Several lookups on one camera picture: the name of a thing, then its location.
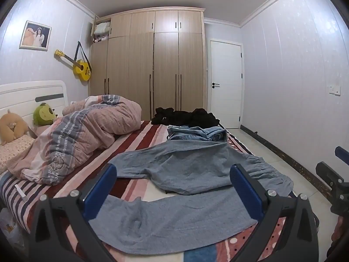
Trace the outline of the blue denim jeans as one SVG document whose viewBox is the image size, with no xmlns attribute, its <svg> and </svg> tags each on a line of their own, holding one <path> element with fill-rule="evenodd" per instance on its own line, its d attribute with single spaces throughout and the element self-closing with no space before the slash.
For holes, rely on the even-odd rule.
<svg viewBox="0 0 349 262">
<path fill-rule="evenodd" d="M 198 140 L 226 142 L 227 132 L 225 129 L 214 126 L 210 128 L 187 127 L 171 125 L 167 128 L 167 141 L 170 140 Z"/>
</svg>

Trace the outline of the green plush toy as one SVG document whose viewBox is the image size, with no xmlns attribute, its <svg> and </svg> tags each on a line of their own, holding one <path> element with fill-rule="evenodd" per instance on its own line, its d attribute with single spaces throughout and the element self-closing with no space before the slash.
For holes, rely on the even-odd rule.
<svg viewBox="0 0 349 262">
<path fill-rule="evenodd" d="M 33 113 L 33 123 L 36 126 L 52 125 L 57 119 L 57 114 L 48 103 L 41 103 Z"/>
</svg>

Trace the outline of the grey-blue sweatpants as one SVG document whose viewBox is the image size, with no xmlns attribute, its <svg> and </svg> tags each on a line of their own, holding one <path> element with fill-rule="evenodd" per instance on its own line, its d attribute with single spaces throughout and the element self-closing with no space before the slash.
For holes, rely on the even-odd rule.
<svg viewBox="0 0 349 262">
<path fill-rule="evenodd" d="M 148 179 L 168 198 L 131 202 L 108 196 L 90 225 L 104 243 L 127 254 L 178 253 L 226 240 L 255 224 L 229 178 L 240 164 L 281 196 L 293 181 L 262 158 L 223 142 L 170 140 L 111 159 L 120 178 Z"/>
</svg>

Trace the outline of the yellow ukulele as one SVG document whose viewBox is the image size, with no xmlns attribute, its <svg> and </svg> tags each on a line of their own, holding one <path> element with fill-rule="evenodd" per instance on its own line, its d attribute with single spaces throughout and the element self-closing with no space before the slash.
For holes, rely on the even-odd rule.
<svg viewBox="0 0 349 262">
<path fill-rule="evenodd" d="M 82 52 L 83 59 L 77 60 L 77 55 L 79 50 Z M 72 69 L 73 74 L 75 74 L 81 81 L 83 82 L 89 81 L 92 74 L 92 67 L 87 58 L 87 55 L 83 50 L 83 47 L 80 41 L 77 42 L 77 48 L 76 48 L 74 59 L 70 58 L 68 55 L 64 54 L 61 50 L 58 50 L 58 49 L 54 52 L 54 55 L 56 57 L 62 57 L 68 60 L 73 66 L 73 69 Z"/>
</svg>

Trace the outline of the white wall switch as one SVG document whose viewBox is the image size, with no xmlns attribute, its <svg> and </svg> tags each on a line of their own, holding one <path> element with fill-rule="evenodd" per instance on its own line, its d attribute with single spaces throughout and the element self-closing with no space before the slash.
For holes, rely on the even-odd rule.
<svg viewBox="0 0 349 262">
<path fill-rule="evenodd" d="M 331 95 L 340 96 L 341 95 L 341 87 L 340 87 L 340 85 L 331 84 L 328 88 L 328 92 Z"/>
</svg>

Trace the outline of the wooden wardrobe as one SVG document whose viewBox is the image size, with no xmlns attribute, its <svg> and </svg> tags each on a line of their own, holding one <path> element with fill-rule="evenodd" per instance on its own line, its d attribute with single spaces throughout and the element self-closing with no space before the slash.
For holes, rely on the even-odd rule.
<svg viewBox="0 0 349 262">
<path fill-rule="evenodd" d="M 102 40 L 96 30 L 106 26 Z M 204 10 L 153 7 L 96 17 L 91 37 L 89 94 L 137 102 L 142 118 L 158 107 L 180 111 L 208 102 Z"/>
</svg>

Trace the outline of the white door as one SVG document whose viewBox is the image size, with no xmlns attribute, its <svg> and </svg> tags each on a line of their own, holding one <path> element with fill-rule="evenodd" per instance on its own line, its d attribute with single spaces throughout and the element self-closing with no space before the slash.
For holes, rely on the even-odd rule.
<svg viewBox="0 0 349 262">
<path fill-rule="evenodd" d="M 227 129 L 241 123 L 243 52 L 239 44 L 209 41 L 210 111 Z"/>
</svg>

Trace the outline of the framed wall photo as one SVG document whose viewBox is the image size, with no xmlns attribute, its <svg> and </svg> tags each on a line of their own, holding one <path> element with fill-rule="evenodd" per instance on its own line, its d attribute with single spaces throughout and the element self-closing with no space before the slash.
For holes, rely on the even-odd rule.
<svg viewBox="0 0 349 262">
<path fill-rule="evenodd" d="M 27 21 L 22 33 L 19 49 L 46 52 L 51 35 L 51 27 L 37 22 Z"/>
</svg>

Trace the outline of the white plastic bag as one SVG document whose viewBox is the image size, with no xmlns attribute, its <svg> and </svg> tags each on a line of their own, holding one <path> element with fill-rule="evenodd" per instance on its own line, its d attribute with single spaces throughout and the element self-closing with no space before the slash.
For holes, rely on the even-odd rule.
<svg viewBox="0 0 349 262">
<path fill-rule="evenodd" d="M 9 244 L 18 250 L 25 249 L 24 237 L 20 226 L 8 208 L 2 208 L 0 213 L 1 231 Z"/>
</svg>

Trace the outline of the floral pink pillow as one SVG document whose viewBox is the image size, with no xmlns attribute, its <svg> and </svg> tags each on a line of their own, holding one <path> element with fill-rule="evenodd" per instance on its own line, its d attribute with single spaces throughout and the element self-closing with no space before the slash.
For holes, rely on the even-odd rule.
<svg viewBox="0 0 349 262">
<path fill-rule="evenodd" d="M 0 172 L 5 172 L 7 170 L 7 163 L 15 156 L 21 154 L 23 151 L 29 148 L 33 142 L 34 138 L 30 137 L 29 135 L 23 135 L 10 143 L 1 145 Z"/>
</svg>

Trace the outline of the white headboard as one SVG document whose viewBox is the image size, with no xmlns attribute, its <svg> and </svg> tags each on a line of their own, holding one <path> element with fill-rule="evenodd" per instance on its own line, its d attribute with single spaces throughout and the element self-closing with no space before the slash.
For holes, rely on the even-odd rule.
<svg viewBox="0 0 349 262">
<path fill-rule="evenodd" d="M 12 112 L 31 124 L 35 109 L 43 102 L 61 116 L 63 108 L 68 105 L 64 82 L 30 81 L 1 85 L 1 115 Z"/>
</svg>

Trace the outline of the tan plush toy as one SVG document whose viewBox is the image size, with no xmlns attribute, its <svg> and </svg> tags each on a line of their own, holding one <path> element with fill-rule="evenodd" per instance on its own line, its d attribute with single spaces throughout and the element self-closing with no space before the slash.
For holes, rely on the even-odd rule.
<svg viewBox="0 0 349 262">
<path fill-rule="evenodd" d="M 18 114 L 10 110 L 1 117 L 1 144 L 8 144 L 21 138 L 29 131 L 28 124 Z"/>
</svg>

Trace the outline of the black clothing pile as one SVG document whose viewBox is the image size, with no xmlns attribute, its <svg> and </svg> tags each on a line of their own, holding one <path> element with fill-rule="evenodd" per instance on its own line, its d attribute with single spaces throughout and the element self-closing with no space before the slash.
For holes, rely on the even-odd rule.
<svg viewBox="0 0 349 262">
<path fill-rule="evenodd" d="M 203 108 L 196 108 L 192 112 L 175 111 L 173 108 L 156 108 L 155 116 L 152 118 L 153 125 L 174 125 L 211 128 L 219 126 L 220 120 L 213 113 L 208 113 Z"/>
</svg>

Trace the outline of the pink grey striped duvet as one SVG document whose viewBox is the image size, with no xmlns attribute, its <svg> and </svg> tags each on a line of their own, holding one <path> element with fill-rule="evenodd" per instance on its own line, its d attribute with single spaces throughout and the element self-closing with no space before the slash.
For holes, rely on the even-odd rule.
<svg viewBox="0 0 349 262">
<path fill-rule="evenodd" d="M 85 164 L 115 136 L 141 127 L 141 106 L 118 95 L 91 96 L 75 102 L 32 145 L 7 163 L 16 178 L 57 185 Z"/>
</svg>

